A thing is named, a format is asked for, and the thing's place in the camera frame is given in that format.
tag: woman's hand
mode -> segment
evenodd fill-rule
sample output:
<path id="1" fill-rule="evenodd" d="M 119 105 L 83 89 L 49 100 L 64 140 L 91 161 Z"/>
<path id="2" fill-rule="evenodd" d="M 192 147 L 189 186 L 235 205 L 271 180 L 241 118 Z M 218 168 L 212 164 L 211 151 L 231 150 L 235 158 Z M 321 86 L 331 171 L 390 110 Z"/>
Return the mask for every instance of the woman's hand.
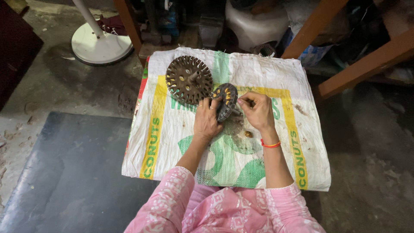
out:
<path id="1" fill-rule="evenodd" d="M 216 136 L 223 126 L 217 123 L 216 109 L 221 98 L 212 100 L 210 107 L 210 98 L 204 98 L 200 101 L 194 121 L 194 137 L 193 139 L 201 139 L 208 143 Z"/>
<path id="2" fill-rule="evenodd" d="M 273 145 L 279 142 L 272 110 L 272 100 L 267 95 L 248 92 L 237 99 L 250 124 L 259 130 L 265 144 Z"/>

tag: woman's right hand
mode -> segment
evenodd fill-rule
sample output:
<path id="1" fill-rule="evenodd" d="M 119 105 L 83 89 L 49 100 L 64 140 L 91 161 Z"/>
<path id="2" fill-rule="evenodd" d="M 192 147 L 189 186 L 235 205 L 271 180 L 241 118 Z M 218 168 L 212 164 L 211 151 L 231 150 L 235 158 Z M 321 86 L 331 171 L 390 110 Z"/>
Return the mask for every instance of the woman's right hand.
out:
<path id="1" fill-rule="evenodd" d="M 272 100 L 267 95 L 262 95 L 257 92 L 248 92 L 237 99 L 238 104 L 243 109 L 244 114 L 250 124 L 259 130 L 263 137 L 272 138 L 269 143 L 278 143 L 276 129 L 274 128 L 274 118 L 272 110 Z"/>

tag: sleeve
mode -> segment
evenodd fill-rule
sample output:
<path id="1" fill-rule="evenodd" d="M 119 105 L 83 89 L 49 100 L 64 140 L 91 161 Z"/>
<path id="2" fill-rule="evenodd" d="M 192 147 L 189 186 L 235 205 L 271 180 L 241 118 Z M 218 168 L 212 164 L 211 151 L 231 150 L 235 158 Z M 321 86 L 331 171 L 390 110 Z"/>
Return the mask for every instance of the sleeve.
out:
<path id="1" fill-rule="evenodd" d="M 194 176 L 183 167 L 168 171 L 125 233 L 180 232 L 191 192 Z"/>
<path id="2" fill-rule="evenodd" d="M 275 232 L 325 233 L 309 213 L 296 183 L 279 189 L 265 189 L 265 193 Z"/>

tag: brown cloth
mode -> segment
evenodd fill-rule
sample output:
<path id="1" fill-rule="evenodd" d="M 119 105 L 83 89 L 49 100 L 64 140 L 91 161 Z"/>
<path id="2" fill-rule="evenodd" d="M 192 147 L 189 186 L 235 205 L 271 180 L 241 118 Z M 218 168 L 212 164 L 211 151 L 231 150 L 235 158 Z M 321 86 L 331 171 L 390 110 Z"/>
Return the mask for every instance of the brown cloth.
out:
<path id="1" fill-rule="evenodd" d="M 118 36 L 127 36 L 128 33 L 125 30 L 124 24 L 122 23 L 121 18 L 119 15 L 112 16 L 109 18 L 104 18 L 103 15 L 99 16 L 99 20 L 97 21 L 98 25 L 102 28 L 102 30 L 118 35 Z"/>

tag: woman's left hand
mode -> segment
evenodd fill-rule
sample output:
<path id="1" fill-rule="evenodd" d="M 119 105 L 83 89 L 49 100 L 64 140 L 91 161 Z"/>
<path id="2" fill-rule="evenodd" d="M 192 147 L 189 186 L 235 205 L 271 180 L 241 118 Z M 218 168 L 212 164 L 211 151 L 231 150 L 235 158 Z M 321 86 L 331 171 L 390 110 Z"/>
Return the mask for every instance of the woman's left hand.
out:
<path id="1" fill-rule="evenodd" d="M 223 126 L 217 123 L 216 109 L 221 101 L 221 97 L 212 100 L 210 106 L 210 98 L 204 98 L 200 101 L 194 121 L 194 137 L 202 139 L 208 143 L 214 136 L 223 130 Z"/>

